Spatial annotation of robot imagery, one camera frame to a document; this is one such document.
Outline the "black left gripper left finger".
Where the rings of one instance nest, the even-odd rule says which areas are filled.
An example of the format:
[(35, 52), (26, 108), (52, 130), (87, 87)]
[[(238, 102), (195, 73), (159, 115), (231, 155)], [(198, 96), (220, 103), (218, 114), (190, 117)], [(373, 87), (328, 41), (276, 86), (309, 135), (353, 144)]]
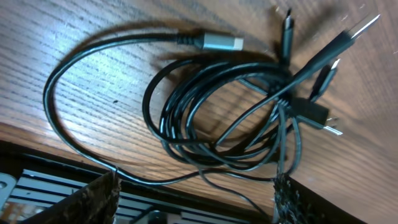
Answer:
[(114, 172), (98, 177), (59, 203), (24, 220), (28, 224), (113, 224), (121, 179)]

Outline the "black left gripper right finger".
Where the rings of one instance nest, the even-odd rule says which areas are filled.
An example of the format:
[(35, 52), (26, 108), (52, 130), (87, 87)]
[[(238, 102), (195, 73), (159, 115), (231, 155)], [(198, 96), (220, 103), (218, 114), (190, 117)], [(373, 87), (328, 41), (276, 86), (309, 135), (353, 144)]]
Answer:
[(288, 175), (274, 180), (278, 223), (364, 224)]

